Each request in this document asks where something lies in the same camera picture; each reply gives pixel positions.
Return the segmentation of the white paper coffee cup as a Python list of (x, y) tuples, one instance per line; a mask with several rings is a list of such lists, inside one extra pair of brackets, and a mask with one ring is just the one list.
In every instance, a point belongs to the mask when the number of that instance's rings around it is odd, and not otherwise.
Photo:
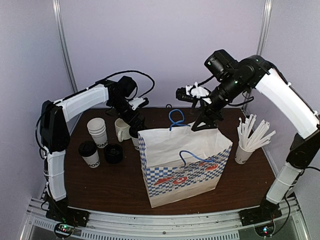
[(139, 151), (139, 150), (140, 150), (139, 139), (138, 139), (138, 138), (135, 138), (135, 137), (132, 137), (131, 140), (132, 140), (134, 149), (137, 150), (137, 151)]

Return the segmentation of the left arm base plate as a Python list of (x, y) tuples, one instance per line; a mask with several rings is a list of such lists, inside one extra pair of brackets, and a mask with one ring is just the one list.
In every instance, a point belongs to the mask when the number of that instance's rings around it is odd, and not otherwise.
[(50, 209), (45, 214), (46, 218), (66, 223), (74, 227), (86, 227), (90, 213), (85, 210), (68, 208), (66, 214), (62, 214), (58, 210)]

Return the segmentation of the checkered paper takeout bag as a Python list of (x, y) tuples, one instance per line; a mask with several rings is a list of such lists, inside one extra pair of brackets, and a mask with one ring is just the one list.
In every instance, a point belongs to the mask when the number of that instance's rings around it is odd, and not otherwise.
[(214, 190), (233, 143), (219, 129), (192, 131), (170, 119), (169, 128), (139, 131), (141, 170), (150, 206), (164, 206)]

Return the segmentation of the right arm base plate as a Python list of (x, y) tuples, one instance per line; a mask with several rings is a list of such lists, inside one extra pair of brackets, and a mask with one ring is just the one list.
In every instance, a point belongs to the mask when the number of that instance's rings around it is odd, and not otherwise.
[(242, 226), (257, 225), (263, 222), (271, 222), (275, 218), (282, 216), (279, 209), (271, 212), (266, 208), (260, 206), (254, 208), (243, 209), (239, 212), (239, 217)]

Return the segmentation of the black plastic cup lid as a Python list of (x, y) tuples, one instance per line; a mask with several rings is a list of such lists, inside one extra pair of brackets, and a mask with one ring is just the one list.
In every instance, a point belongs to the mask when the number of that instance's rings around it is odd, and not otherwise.
[(135, 129), (134, 127), (132, 127), (132, 126), (129, 128), (129, 135), (130, 135), (131, 138), (134, 138), (134, 139), (138, 139), (139, 138), (138, 130)]

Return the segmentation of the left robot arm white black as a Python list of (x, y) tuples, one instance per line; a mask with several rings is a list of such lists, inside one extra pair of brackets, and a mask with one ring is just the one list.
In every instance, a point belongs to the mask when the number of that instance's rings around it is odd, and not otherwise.
[(145, 118), (138, 109), (149, 104), (143, 93), (130, 98), (137, 88), (136, 82), (128, 76), (112, 81), (109, 76), (93, 85), (56, 101), (42, 104), (41, 115), (35, 125), (36, 141), (44, 160), (43, 173), (46, 179), (49, 212), (61, 222), (72, 218), (68, 207), (65, 188), (64, 160), (70, 143), (67, 123), (77, 115), (98, 105), (106, 104), (115, 109), (118, 116), (134, 130), (144, 130)]

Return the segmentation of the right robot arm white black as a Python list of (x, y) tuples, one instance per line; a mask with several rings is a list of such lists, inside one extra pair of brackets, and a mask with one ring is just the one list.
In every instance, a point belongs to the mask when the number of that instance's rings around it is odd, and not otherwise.
[(259, 207), (253, 210), (259, 220), (266, 221), (319, 151), (320, 118), (277, 67), (260, 55), (237, 61), (220, 49), (209, 56), (204, 65), (220, 84), (212, 91), (197, 82), (186, 87), (186, 94), (200, 102), (200, 114), (192, 126), (194, 132), (215, 128), (216, 121), (223, 120), (220, 111), (238, 95), (252, 89), (266, 96), (297, 130), (284, 166)]

